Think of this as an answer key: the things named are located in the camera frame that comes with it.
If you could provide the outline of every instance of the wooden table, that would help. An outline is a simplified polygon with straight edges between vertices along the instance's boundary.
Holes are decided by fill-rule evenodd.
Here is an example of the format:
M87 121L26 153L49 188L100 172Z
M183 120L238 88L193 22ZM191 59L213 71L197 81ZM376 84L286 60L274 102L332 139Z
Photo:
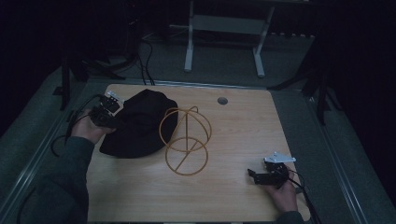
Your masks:
M165 148L140 159L116 159L100 153L98 144L87 173L89 221L276 219L279 213L273 202L247 172L249 168L264 173L262 159L275 151L290 155L269 91L133 85L110 85L107 91L129 99L144 89L163 92L179 108L197 106L209 120L212 135L206 145L207 165L196 175L177 175L165 162ZM219 104L220 97L225 97L228 104ZM191 125L189 135L202 137L202 128L197 127ZM179 129L177 136L185 133L184 128ZM196 169L203 162L202 152L201 156L198 150L196 156L191 153L183 165ZM287 165L294 169L293 163ZM302 194L298 195L298 206L308 220L310 214Z

